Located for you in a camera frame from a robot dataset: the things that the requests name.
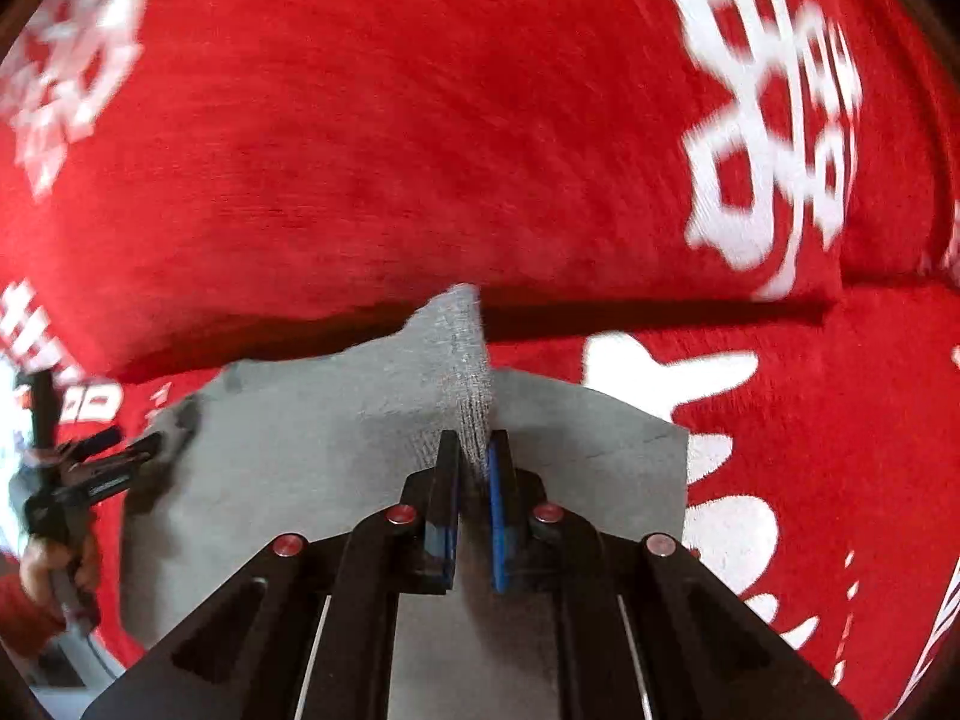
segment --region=gray mat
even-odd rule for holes
[[[423,331],[328,358],[242,362],[202,391],[202,429],[174,490],[126,523],[131,634],[155,643],[277,533],[333,536],[397,500],[406,475],[432,461],[424,435],[461,419],[440,391],[448,357],[419,341]],[[494,426],[552,499],[621,536],[680,533],[685,431],[517,371],[494,371],[493,390]],[[402,597],[395,720],[556,716],[549,606],[494,595],[486,553],[465,533],[453,592]]]

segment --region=black metal frame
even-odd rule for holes
[[[264,547],[110,686],[85,720],[385,720],[401,593],[453,584],[463,455],[455,433],[400,502],[351,533]],[[491,439],[495,584],[548,592],[563,720],[854,720],[854,709],[665,533],[599,533],[547,501]],[[0,664],[3,717],[37,720]]]

